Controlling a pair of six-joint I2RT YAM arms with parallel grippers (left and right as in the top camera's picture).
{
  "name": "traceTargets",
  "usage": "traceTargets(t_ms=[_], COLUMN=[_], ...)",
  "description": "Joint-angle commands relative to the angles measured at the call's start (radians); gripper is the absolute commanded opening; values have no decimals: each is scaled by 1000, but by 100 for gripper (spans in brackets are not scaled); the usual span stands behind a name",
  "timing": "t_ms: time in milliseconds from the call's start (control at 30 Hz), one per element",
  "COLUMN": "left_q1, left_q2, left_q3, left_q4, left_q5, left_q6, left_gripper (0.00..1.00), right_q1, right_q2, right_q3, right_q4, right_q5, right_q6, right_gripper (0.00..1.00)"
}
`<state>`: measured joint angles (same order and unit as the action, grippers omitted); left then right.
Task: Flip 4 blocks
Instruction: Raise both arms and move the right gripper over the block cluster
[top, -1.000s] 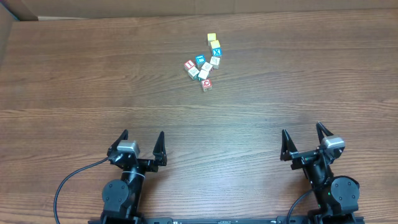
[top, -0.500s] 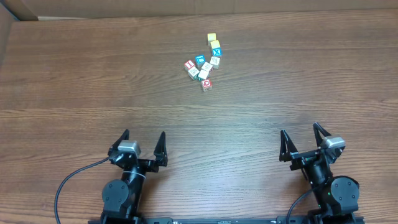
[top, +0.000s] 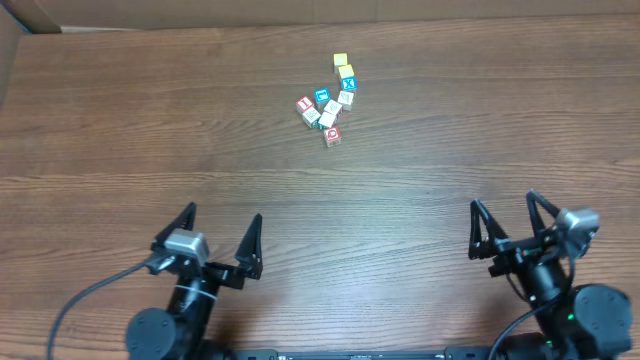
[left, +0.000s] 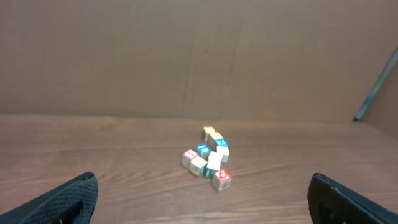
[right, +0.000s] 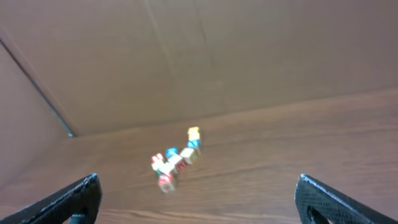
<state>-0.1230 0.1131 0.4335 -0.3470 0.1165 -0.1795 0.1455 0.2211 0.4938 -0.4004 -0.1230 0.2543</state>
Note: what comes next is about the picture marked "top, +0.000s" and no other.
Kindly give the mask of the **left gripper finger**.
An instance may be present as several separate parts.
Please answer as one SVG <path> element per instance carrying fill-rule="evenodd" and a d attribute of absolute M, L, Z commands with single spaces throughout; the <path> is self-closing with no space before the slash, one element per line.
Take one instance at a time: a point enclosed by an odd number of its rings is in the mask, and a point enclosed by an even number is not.
<path fill-rule="evenodd" d="M 197 205 L 194 202 L 190 202 L 174 220 L 155 236 L 154 244 L 163 245 L 176 229 L 191 231 L 194 226 L 196 211 Z"/>
<path fill-rule="evenodd" d="M 261 214 L 254 216 L 235 253 L 235 259 L 245 268 L 262 267 L 262 221 Z"/>

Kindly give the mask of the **red circle block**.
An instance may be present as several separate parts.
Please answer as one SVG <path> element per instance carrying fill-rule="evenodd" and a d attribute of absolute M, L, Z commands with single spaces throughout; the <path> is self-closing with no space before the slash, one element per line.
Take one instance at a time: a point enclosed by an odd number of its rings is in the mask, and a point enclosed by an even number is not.
<path fill-rule="evenodd" d="M 324 129 L 323 136 L 327 147 L 339 145 L 342 141 L 341 132 L 338 127 L 330 127 Z"/>

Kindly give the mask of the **red I block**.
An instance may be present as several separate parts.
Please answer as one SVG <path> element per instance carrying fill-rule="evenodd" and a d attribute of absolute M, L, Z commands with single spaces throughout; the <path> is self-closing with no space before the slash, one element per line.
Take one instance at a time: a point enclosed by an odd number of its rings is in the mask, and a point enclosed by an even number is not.
<path fill-rule="evenodd" d="M 314 102 L 308 96 L 303 96 L 296 101 L 296 110 L 299 114 L 303 114 L 314 107 Z"/>

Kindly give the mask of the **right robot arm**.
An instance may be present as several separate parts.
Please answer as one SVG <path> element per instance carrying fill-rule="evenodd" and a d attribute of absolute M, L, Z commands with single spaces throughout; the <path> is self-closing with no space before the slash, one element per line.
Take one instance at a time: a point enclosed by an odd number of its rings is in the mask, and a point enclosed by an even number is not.
<path fill-rule="evenodd" d="M 600 228 L 589 208 L 552 204 L 526 195 L 532 236 L 512 239 L 478 199 L 470 203 L 470 259 L 490 259 L 493 277 L 505 277 L 530 309 L 509 324 L 489 359 L 615 359 L 631 350 L 629 297 L 603 284 L 575 284 L 576 262 Z"/>

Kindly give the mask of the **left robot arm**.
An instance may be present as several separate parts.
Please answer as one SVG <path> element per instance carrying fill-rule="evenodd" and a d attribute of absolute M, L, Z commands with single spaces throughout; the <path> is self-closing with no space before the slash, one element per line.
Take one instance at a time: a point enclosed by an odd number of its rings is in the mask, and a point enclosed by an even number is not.
<path fill-rule="evenodd" d="M 151 245 L 144 266 L 153 275 L 167 271 L 177 277 L 166 308 L 147 308 L 129 322 L 125 344 L 131 359 L 234 359 L 233 350 L 205 334 L 222 287 L 241 290 L 247 279 L 263 271 L 263 217 L 256 214 L 235 253 L 237 263 L 209 260 L 203 233 L 194 230 L 197 205 L 189 203 Z"/>

